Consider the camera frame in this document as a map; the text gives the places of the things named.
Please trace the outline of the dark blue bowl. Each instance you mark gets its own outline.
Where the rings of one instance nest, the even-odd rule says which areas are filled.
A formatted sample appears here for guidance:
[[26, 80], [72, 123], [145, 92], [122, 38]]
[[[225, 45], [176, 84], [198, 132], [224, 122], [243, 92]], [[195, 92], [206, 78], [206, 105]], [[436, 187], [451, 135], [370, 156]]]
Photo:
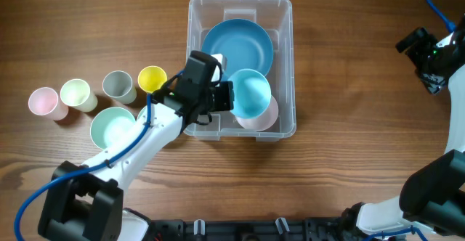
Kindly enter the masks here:
[[201, 51], [226, 57], [225, 78], [242, 69], [266, 76], [274, 59], [274, 47], [267, 31], [246, 19], [231, 19], [215, 25], [203, 40]]

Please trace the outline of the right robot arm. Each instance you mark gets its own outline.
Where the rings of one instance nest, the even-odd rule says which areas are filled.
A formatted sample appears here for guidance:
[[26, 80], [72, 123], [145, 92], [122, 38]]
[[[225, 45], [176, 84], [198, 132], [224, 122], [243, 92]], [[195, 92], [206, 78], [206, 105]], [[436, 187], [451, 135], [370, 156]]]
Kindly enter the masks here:
[[430, 94], [450, 93], [448, 143], [443, 155], [412, 174], [400, 194], [380, 203], [346, 209], [340, 240], [401, 240], [417, 234], [464, 236], [464, 24], [439, 41], [417, 28], [397, 43]]

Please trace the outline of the light blue small bowl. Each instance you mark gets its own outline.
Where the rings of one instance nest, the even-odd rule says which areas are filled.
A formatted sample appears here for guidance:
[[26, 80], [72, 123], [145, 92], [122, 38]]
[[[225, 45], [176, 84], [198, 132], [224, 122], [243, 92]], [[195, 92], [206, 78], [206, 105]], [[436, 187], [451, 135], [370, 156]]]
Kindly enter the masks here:
[[233, 84], [233, 109], [239, 118], [251, 119], [260, 116], [269, 106], [272, 92], [268, 80], [258, 71], [242, 69], [229, 78]]

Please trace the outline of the pale pink small bowl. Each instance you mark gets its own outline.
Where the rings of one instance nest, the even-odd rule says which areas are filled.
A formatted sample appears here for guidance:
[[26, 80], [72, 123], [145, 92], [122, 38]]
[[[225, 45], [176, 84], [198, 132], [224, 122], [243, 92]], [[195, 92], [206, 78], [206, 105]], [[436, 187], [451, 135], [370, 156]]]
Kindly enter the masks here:
[[237, 122], [245, 129], [254, 131], [264, 131], [273, 126], [278, 119], [279, 107], [276, 99], [271, 97], [268, 108], [257, 118], [239, 118]]

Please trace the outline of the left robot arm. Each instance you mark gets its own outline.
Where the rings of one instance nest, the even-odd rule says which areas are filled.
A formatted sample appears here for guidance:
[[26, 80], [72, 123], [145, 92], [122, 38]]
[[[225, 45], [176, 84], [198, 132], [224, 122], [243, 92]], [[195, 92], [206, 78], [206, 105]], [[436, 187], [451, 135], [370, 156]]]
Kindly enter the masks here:
[[148, 162], [202, 115], [231, 110], [226, 57], [192, 51], [181, 73], [147, 95], [146, 109], [119, 143], [76, 166], [65, 161], [44, 186], [38, 233], [48, 240], [159, 240], [151, 220], [123, 207]]

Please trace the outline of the grey cup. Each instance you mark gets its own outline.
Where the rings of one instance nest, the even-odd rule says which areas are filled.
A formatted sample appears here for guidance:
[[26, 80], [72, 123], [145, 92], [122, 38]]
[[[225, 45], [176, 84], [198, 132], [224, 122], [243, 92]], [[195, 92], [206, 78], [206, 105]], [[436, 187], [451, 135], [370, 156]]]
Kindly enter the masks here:
[[132, 77], [122, 70], [108, 73], [103, 79], [102, 89], [110, 98], [125, 105], [131, 104], [137, 97]]

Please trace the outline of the pink cup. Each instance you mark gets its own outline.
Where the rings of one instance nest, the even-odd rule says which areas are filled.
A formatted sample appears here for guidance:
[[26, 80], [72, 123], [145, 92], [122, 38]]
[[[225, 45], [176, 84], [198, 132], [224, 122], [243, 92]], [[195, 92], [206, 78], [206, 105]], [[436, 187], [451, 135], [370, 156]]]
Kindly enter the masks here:
[[35, 90], [28, 99], [29, 110], [37, 116], [54, 121], [64, 119], [69, 112], [58, 93], [49, 87], [41, 87]]

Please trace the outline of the mint green small bowl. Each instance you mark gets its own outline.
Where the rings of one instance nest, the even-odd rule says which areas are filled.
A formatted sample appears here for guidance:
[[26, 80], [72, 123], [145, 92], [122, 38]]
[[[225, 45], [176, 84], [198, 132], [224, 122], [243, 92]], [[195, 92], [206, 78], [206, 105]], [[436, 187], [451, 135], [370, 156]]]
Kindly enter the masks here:
[[122, 107], [109, 107], [98, 113], [90, 126], [90, 137], [100, 149], [117, 142], [136, 123], [135, 117]]

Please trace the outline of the cream cup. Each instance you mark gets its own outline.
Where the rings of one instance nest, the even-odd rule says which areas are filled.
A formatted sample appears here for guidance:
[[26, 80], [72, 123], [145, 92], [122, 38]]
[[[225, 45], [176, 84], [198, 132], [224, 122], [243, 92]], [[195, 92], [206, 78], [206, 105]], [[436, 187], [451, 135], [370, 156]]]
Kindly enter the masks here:
[[85, 113], [93, 111], [98, 103], [90, 85], [79, 78], [71, 79], [62, 86], [60, 99], [67, 106]]

